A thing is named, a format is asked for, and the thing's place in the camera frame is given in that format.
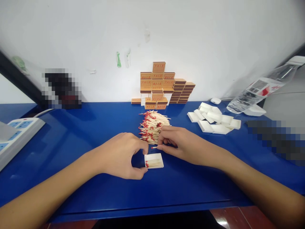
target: floor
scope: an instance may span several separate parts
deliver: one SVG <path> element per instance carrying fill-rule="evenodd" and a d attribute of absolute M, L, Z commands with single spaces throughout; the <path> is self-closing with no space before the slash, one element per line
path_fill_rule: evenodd
<path fill-rule="evenodd" d="M 226 229 L 276 229 L 256 207 L 233 207 L 210 210 L 216 221 Z M 91 229 L 97 220 L 46 224 L 41 229 Z"/>

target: right hand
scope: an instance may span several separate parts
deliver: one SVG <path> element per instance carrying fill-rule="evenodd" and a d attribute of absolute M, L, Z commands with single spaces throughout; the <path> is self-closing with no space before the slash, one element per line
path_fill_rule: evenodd
<path fill-rule="evenodd" d="M 178 148 L 163 145 L 171 143 Z M 229 151 L 214 145 L 185 128 L 163 126 L 157 149 L 196 165 L 221 169 L 227 160 L 235 158 Z"/>

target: stacked matchboxes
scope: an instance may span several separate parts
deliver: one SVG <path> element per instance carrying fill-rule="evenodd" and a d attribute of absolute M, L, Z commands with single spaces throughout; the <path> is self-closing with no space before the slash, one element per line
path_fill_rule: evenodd
<path fill-rule="evenodd" d="M 195 84 L 175 79 L 174 72 L 164 72 L 165 64 L 154 62 L 152 72 L 141 72 L 141 98 L 132 99 L 132 104 L 141 104 L 146 110 L 162 110 L 170 103 L 186 104 Z"/>

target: pile of matches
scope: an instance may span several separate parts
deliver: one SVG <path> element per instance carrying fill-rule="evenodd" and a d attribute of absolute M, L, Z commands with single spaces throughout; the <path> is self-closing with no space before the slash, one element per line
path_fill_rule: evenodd
<path fill-rule="evenodd" d="M 161 162 L 160 162 L 159 159 L 145 161 L 146 168 L 154 167 L 154 166 L 159 166 L 160 164 L 161 164 Z"/>
<path fill-rule="evenodd" d="M 151 145 L 158 144 L 158 137 L 162 126 L 170 126 L 169 119 L 166 115 L 159 114 L 157 111 L 147 111 L 143 114 L 145 118 L 139 126 L 142 140 L 147 141 Z"/>

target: hand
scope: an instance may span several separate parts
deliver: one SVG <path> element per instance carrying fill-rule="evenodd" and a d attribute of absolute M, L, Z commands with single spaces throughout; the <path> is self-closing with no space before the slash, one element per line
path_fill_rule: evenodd
<path fill-rule="evenodd" d="M 171 143 L 178 148 L 163 145 Z M 235 156 L 185 128 L 163 126 L 158 138 L 157 149 L 196 165 L 221 169 L 229 158 Z"/>
<path fill-rule="evenodd" d="M 140 149 L 143 149 L 143 154 L 147 154 L 148 143 L 132 133 L 120 133 L 87 154 L 96 174 L 108 173 L 124 179 L 140 180 L 147 168 L 139 169 L 131 165 L 132 156 Z"/>

